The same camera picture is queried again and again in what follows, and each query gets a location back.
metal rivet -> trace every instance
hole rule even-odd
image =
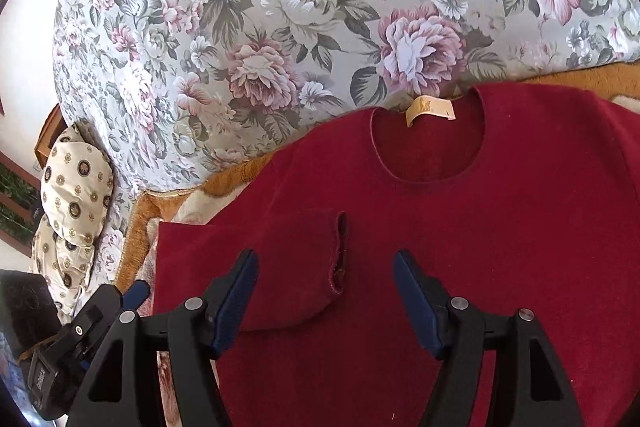
[[[531,322],[534,318],[536,318],[536,316],[533,314],[533,312],[528,308],[519,309],[518,310],[518,316],[523,321],[527,321],[527,322]]]
[[[127,310],[120,314],[120,322],[123,324],[129,324],[135,318],[136,318],[136,314],[131,310]]]
[[[457,310],[466,310],[469,308],[469,301],[464,297],[453,297],[451,299],[451,305]]]
[[[197,310],[200,306],[202,306],[202,299],[200,297],[191,297],[191,299],[187,299],[187,302],[184,303],[184,307],[188,310]]]

bed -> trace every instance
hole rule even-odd
[[[638,0],[59,0],[65,120],[116,173],[92,290],[132,202],[367,105],[640,57]]]

white wall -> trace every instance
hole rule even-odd
[[[0,241],[0,270],[20,270],[26,272],[31,266],[31,259]]]
[[[40,176],[33,149],[51,109],[53,21],[58,0],[9,0],[0,13],[0,151]]]

window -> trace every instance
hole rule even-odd
[[[0,241],[31,256],[38,227],[31,217],[40,204],[40,181],[0,153]]]

sweater neckline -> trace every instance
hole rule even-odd
[[[388,109],[383,107],[375,107],[372,111],[369,112],[369,118],[365,118],[364,121],[366,123],[366,144],[367,150],[373,159],[374,169],[378,172],[381,178],[384,178],[385,181],[389,181],[392,184],[402,185],[404,187],[409,187],[412,189],[416,188],[435,188],[439,186],[450,185],[456,182],[461,182],[463,179],[468,178],[473,172],[481,169],[481,166],[484,165],[486,158],[488,157],[487,149],[491,147],[491,140],[493,137],[494,126],[491,125],[491,111],[490,104],[488,98],[483,96],[484,90],[487,86],[472,86],[470,88],[470,92],[473,91],[477,96],[479,103],[481,105],[482,110],[482,120],[484,121],[484,130],[482,133],[482,142],[480,145],[480,149],[474,159],[467,165],[462,171],[457,172],[451,176],[441,179],[434,180],[425,180],[425,181],[415,181],[415,180],[407,180],[399,177],[398,175],[391,172],[388,166],[385,164],[384,160],[380,156],[380,152],[378,150],[378,146],[376,145],[376,139],[373,136],[373,118],[377,111],[388,111]]]

